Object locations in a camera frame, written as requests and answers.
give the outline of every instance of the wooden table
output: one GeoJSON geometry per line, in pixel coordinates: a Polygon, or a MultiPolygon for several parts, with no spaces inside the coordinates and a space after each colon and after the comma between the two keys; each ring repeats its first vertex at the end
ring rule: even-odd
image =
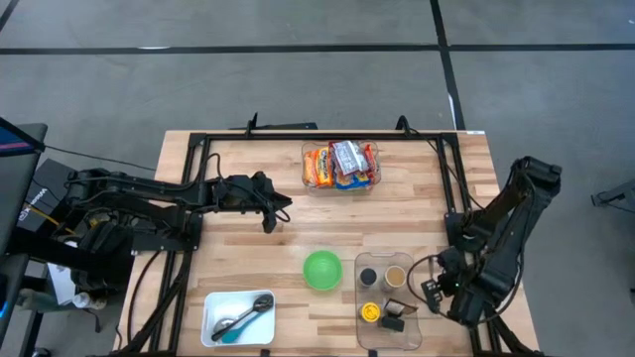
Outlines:
{"type": "MultiPolygon", "coordinates": [[[[166,133],[156,179],[181,181],[190,133],[166,133]]],[[[459,132],[458,138],[469,190],[484,205],[499,190],[486,137],[482,133],[459,132]]],[[[327,197],[308,195],[301,182],[302,144],[301,141],[212,143],[211,150],[222,157],[220,168],[225,176],[251,176],[264,171],[273,180],[276,191],[290,196],[293,204],[287,212],[292,220],[278,222],[276,231],[267,235],[262,232],[261,215],[206,214],[200,246],[192,260],[178,355],[258,355],[260,348],[271,349],[275,356],[367,355],[355,335],[355,257],[362,252],[405,252],[417,260],[446,246],[443,224],[446,206],[440,165],[426,142],[378,142],[382,181],[372,192],[327,197]],[[313,291],[303,279],[303,261],[317,249],[328,249],[342,260],[343,279],[333,292],[313,291]],[[258,289],[270,289],[276,296],[273,343],[255,348],[204,347],[200,343],[200,328],[205,297],[212,292],[258,289]]],[[[215,176],[215,164],[208,165],[207,177],[215,176]]],[[[455,181],[453,184],[457,196],[458,186],[455,181]]],[[[132,290],[151,255],[145,253],[135,260],[119,325],[124,336],[132,290]]],[[[157,258],[142,282],[134,306],[135,332],[157,303],[165,256],[164,253],[157,258]]],[[[418,274],[427,275],[423,270],[418,274]]],[[[416,275],[415,280],[420,282],[423,278],[416,275]]],[[[421,347],[396,354],[471,355],[465,327],[431,314],[422,304],[418,314],[423,334],[421,347]]],[[[168,345],[172,316],[169,310],[164,320],[162,348],[168,345]]],[[[521,341],[530,348],[538,348],[522,287],[503,317],[521,341]]],[[[484,328],[480,335],[486,348],[484,328]]]]}

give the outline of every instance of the white bowl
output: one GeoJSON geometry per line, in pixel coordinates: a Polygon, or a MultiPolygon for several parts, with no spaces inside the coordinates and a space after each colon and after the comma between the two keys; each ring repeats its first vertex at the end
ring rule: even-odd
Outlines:
{"type": "MultiPolygon", "coordinates": [[[[240,327],[248,318],[253,318],[252,313],[245,317],[243,322],[238,323],[240,327]]],[[[276,330],[276,297],[271,291],[249,291],[249,292],[227,292],[211,293],[205,298],[205,306],[202,313],[202,328],[200,329],[200,342],[205,347],[217,346],[244,346],[244,345],[264,345],[274,340],[276,330]],[[253,321],[245,328],[240,336],[233,343],[222,343],[219,339],[211,340],[214,325],[223,318],[236,318],[245,310],[253,306],[254,300],[263,294],[271,294],[274,297],[274,305],[263,315],[253,321]]]]}

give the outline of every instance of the small bottle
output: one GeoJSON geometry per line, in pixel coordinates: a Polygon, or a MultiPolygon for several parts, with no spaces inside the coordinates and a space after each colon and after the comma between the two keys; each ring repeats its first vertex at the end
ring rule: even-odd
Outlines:
{"type": "Polygon", "coordinates": [[[77,308],[103,309],[106,307],[105,298],[92,298],[88,293],[79,293],[72,298],[77,308]]]}
{"type": "Polygon", "coordinates": [[[368,288],[375,284],[375,281],[377,281],[377,273],[375,273],[374,270],[366,268],[361,271],[361,274],[359,275],[359,282],[362,287],[368,288]]]}

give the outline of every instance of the gray carpet floor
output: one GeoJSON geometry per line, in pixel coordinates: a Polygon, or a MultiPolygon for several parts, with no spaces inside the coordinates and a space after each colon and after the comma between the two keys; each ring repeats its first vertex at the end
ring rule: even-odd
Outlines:
{"type": "MultiPolygon", "coordinates": [[[[0,0],[4,8],[9,0],[0,0]]],[[[635,43],[632,1],[442,0],[458,44],[635,43]]],[[[428,1],[20,0],[0,48],[437,41],[428,1]]],[[[500,180],[518,157],[564,168],[563,190],[527,244],[525,286],[542,349],[632,356],[635,220],[592,193],[635,179],[635,52],[452,53],[465,126],[484,130],[500,180]]],[[[315,121],[321,129],[454,126],[438,53],[0,56],[0,115],[49,124],[54,146],[144,165],[170,129],[315,121]]],[[[76,169],[103,166],[59,153],[76,169]]],[[[38,345],[106,353],[121,301],[45,317],[38,345]]],[[[15,312],[1,356],[15,356],[15,312]]]]}

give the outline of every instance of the blue utensil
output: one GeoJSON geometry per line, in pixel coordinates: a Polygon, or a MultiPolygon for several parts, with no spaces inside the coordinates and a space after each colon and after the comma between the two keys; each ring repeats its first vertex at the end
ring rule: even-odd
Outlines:
{"type": "Polygon", "coordinates": [[[242,326],[227,331],[224,335],[222,335],[222,338],[220,340],[222,341],[222,343],[234,343],[234,342],[236,342],[238,337],[240,337],[240,334],[242,333],[242,331],[244,331],[245,328],[247,328],[247,326],[249,326],[249,324],[251,322],[255,321],[256,318],[262,316],[263,314],[265,314],[265,313],[264,312],[256,313],[255,316],[253,316],[250,319],[248,319],[247,321],[245,321],[245,323],[243,323],[242,326]]]}

